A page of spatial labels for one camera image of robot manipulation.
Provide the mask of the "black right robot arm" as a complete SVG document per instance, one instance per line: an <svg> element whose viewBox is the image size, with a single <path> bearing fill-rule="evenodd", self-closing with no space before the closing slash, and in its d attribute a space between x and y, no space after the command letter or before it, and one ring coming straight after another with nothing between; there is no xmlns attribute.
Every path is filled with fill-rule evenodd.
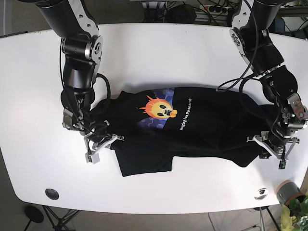
<svg viewBox="0 0 308 231"><path fill-rule="evenodd" d="M122 136L109 134L109 122L97 121L90 111L97 78L102 78L107 88L104 110L111 97L108 79L98 72L103 46L98 25L82 0L36 0L34 3L61 38L60 54L65 55L65 64L60 65L63 127L80 132L87 148L86 161L96 164L101 149L109 148L116 140L123 140Z"/></svg>

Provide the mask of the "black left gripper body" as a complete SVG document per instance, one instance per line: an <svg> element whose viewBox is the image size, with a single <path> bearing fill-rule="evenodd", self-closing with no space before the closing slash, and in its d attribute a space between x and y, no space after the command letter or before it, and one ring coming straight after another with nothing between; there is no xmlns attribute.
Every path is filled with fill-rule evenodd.
<svg viewBox="0 0 308 231"><path fill-rule="evenodd" d="M294 135L308 126L308 111L306 107L301 107L297 112L297 106L289 103L281 105L268 105L267 116L269 132L268 143L272 147L284 147Z"/></svg>

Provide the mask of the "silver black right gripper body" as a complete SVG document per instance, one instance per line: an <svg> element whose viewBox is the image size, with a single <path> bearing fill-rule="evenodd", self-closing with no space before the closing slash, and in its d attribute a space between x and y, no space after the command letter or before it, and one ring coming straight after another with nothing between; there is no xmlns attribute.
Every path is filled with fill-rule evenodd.
<svg viewBox="0 0 308 231"><path fill-rule="evenodd" d="M83 137L88 137L91 132L106 134L107 122L95 120L89 113L74 113L71 107L64 104L63 127L67 130L78 131Z"/></svg>

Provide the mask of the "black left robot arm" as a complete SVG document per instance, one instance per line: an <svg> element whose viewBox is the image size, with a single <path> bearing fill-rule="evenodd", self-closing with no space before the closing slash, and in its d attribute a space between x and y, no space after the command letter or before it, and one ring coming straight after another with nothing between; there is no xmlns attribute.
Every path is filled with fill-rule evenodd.
<svg viewBox="0 0 308 231"><path fill-rule="evenodd" d="M230 90L239 84L239 101L243 108L267 122L270 130L247 137L247 142L258 146L261 158L277 157L279 169L285 168L288 155L299 143L294 134L304 129L308 122L308 110L297 93L296 78L283 64L284 59L269 36L269 26L283 3L283 0L238 2L231 20L230 36L253 74L242 74L227 88ZM243 96L243 88L250 80L259 81L265 98L277 107L274 120L261 107L249 108L250 99Z"/></svg>

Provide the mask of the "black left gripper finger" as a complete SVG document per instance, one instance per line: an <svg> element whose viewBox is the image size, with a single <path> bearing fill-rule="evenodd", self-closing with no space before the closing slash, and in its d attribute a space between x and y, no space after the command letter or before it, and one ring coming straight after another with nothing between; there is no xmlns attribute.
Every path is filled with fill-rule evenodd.
<svg viewBox="0 0 308 231"><path fill-rule="evenodd" d="M293 150L293 148L295 147L296 144L300 143L299 139L291 139L290 141L288 141L288 143L290 143L290 147L288 149L286 149L286 146L284 146L280 151L279 151L279 167L278 170L282 170L285 169L286 166L286 162L288 160L288 156L291 153L291 151Z"/></svg>
<svg viewBox="0 0 308 231"><path fill-rule="evenodd" d="M274 146L264 136L255 135L253 137L247 137L247 142L255 142L262 148L259 159L269 159L271 156L277 157Z"/></svg>

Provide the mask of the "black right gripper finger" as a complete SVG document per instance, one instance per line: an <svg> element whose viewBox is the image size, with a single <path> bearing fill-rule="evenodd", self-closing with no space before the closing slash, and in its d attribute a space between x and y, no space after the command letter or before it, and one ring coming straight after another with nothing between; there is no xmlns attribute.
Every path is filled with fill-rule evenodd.
<svg viewBox="0 0 308 231"><path fill-rule="evenodd" d="M116 140L124 141L124 136L112 135L111 138L104 138L101 142L94 142L92 148L90 148L90 139L85 137L85 145L87 152L85 158L87 163L96 164L100 161L99 153L104 148L110 149L112 143Z"/></svg>
<svg viewBox="0 0 308 231"><path fill-rule="evenodd" d="M105 141L109 141L112 138L111 134L95 134L91 132L89 134L89 140L93 142L92 149L97 150Z"/></svg>

